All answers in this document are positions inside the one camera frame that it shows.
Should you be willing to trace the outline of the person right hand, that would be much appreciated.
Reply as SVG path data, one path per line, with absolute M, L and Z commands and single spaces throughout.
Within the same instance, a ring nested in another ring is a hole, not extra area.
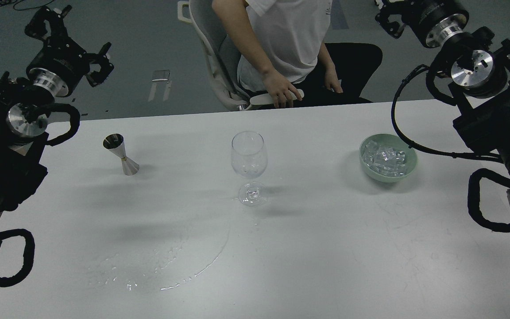
M 276 109 L 293 108 L 294 101 L 301 99 L 292 83 L 275 69 L 264 71 L 261 77 Z

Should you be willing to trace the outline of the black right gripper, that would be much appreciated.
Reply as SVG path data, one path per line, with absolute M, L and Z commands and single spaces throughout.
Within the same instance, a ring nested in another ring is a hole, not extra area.
M 464 31 L 469 12 L 457 0 L 375 0 L 375 20 L 398 39 L 409 26 L 421 45 L 437 48 Z

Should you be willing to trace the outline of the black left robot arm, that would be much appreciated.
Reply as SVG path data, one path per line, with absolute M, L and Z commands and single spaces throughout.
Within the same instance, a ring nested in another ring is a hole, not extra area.
M 79 110 L 56 99 L 71 96 L 83 78 L 92 87 L 101 85 L 115 68 L 108 59 L 110 42 L 89 53 L 69 36 L 64 19 L 71 9 L 41 6 L 24 29 L 42 42 L 26 77 L 10 78 L 8 71 L 0 77 L 0 217 L 31 197 L 47 176 L 48 169 L 40 164 L 45 147 L 64 143 L 80 127 Z M 0 232 L 0 248 L 12 237 L 24 240 L 23 265 L 12 276 L 0 276 L 0 288 L 20 283 L 34 266 L 31 232 Z

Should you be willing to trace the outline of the person left hand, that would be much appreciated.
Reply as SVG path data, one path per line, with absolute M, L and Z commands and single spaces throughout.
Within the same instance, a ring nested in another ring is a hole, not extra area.
M 324 87 L 328 92 L 344 93 L 334 67 L 326 69 L 324 75 Z

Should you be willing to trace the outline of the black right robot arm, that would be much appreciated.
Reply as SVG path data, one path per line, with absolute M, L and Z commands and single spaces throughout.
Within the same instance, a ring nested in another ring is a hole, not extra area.
M 409 147 L 427 154 L 502 163 L 509 176 L 478 169 L 469 178 L 467 209 L 474 222 L 488 230 L 510 233 L 510 223 L 492 222 L 480 209 L 480 181 L 488 179 L 506 188 L 510 206 L 510 40 L 491 49 L 494 33 L 488 27 L 465 31 L 469 13 L 457 0 L 378 0 L 376 22 L 398 39 L 409 27 L 425 48 L 439 48 L 430 65 L 413 69 L 399 85 L 391 103 L 391 123 Z M 468 153 L 425 147 L 400 129 L 395 119 L 397 101 L 407 84 L 425 73 L 425 85 L 438 101 L 455 106 L 453 121 Z

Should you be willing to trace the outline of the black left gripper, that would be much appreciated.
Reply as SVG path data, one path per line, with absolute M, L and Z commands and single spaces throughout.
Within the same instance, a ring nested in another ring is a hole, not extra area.
M 56 97 L 71 96 L 84 76 L 91 87 L 97 87 L 115 68 L 108 57 L 112 43 L 105 43 L 98 53 L 87 53 L 69 36 L 64 18 L 71 9 L 71 5 L 62 10 L 42 6 L 25 26 L 25 34 L 43 44 L 27 66 L 27 77 L 36 84 L 42 83 L 40 78 L 50 79 Z M 99 69 L 90 71 L 91 65 Z

